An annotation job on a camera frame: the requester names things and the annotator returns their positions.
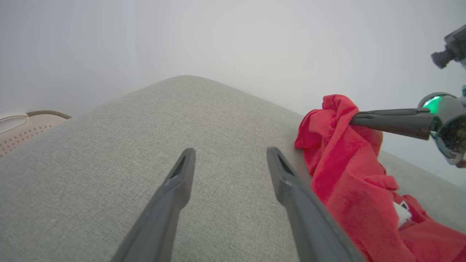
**couch cushion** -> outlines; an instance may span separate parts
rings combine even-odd
[[[194,76],[74,117],[0,159],[0,260],[109,260],[180,153],[194,147],[172,260],[296,261],[266,148],[303,167],[293,148],[301,119]]]

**gray couch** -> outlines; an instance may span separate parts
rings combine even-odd
[[[108,261],[187,147],[191,200],[173,261],[297,261],[266,148],[293,148],[303,116],[223,84],[177,76],[105,104],[0,159],[0,261]],[[388,153],[401,194],[466,232],[466,191]]]

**red cloth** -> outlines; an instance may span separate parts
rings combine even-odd
[[[395,192],[377,156],[382,132],[349,126],[358,108],[342,95],[303,119],[295,148],[304,152],[316,193],[369,261],[466,261],[466,235],[438,224],[411,196]],[[393,202],[412,214],[398,229]]]

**white wall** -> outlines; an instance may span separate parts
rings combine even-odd
[[[0,0],[0,117],[80,115],[136,89],[134,2]]]
[[[165,78],[211,78],[301,114],[340,93],[361,110],[460,93],[430,53],[466,23],[464,0],[4,0],[0,112],[81,114]],[[457,185],[432,141],[383,148]]]

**green light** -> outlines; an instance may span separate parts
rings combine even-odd
[[[442,97],[433,97],[429,100],[427,100],[426,103],[424,103],[424,108],[428,108],[431,110],[431,114],[436,114],[437,111],[439,110],[439,102],[442,99]]]

